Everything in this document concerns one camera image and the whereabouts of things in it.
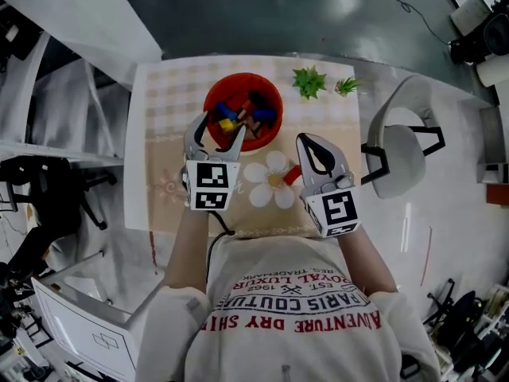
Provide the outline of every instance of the checkered tablecloth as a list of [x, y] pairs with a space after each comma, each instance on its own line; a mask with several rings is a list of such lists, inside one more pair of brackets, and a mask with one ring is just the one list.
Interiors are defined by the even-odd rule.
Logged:
[[[300, 97], [292, 87], [293, 69], [317, 67], [326, 73], [327, 91], [318, 99]], [[223, 213], [240, 236], [274, 234], [314, 235], [313, 222], [298, 200], [301, 181], [288, 187], [282, 177], [298, 162], [295, 138], [300, 132], [320, 135], [339, 146], [359, 182], [360, 134], [357, 95], [339, 96], [333, 88], [353, 76], [347, 65], [290, 57], [210, 56], [167, 60], [144, 66], [146, 114], [146, 183], [150, 229], [175, 232], [185, 192], [179, 171], [183, 166], [183, 134], [203, 111], [212, 85], [237, 72], [253, 72], [270, 80], [283, 101], [282, 128], [268, 146], [242, 154], [237, 188]], [[204, 145], [213, 150], [208, 133]], [[211, 233], [220, 228], [211, 220]]]

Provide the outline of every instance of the succulent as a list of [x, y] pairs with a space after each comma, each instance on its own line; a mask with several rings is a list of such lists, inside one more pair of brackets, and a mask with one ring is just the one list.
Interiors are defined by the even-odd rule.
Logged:
[[334, 92], [339, 93], [341, 96], [346, 97], [350, 92], [353, 92], [360, 85], [360, 81], [355, 77], [350, 76], [349, 78], [338, 80], [334, 87]]
[[306, 99], [311, 96], [318, 99], [318, 91], [325, 91], [325, 77], [327, 74], [319, 74], [314, 66], [312, 68], [294, 69], [293, 71], [295, 72], [293, 86], [301, 89], [301, 96]]

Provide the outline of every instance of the white chair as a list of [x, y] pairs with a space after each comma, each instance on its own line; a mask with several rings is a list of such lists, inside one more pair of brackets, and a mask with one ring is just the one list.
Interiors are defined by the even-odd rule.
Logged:
[[67, 276], [103, 255], [103, 251], [99, 251], [41, 281], [32, 278], [33, 289], [53, 338], [62, 348], [115, 380], [134, 381], [138, 362], [134, 324], [158, 287], [131, 314], [63, 282]]
[[[424, 126], [386, 126], [387, 116], [396, 107], [415, 113]], [[415, 133], [436, 134], [438, 143], [423, 150]], [[367, 142], [361, 146], [369, 174], [361, 183], [373, 182], [380, 198], [402, 195], [424, 177], [425, 156], [444, 146], [444, 135], [431, 107], [431, 87], [424, 78], [410, 76], [401, 82], [371, 121]]]

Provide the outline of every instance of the black chair leg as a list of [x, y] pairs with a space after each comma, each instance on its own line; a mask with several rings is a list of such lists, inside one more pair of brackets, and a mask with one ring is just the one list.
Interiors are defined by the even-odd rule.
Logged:
[[84, 190], [88, 191], [90, 188], [103, 184], [104, 182], [108, 182], [110, 185], [115, 185], [117, 183], [117, 178], [113, 174], [108, 174], [105, 177], [90, 180], [84, 183]]
[[94, 223], [94, 225], [97, 228], [99, 228], [101, 231], [104, 231], [104, 229], [106, 229], [108, 227], [108, 225], [104, 221], [99, 222], [97, 220], [97, 218], [95, 217], [95, 214], [92, 212], [92, 209], [90, 208], [90, 205], [88, 204], [84, 195], [81, 197], [80, 203], [81, 203], [81, 206], [83, 207], [83, 209], [85, 210], [85, 212], [87, 213], [88, 217], [90, 218], [90, 220]]

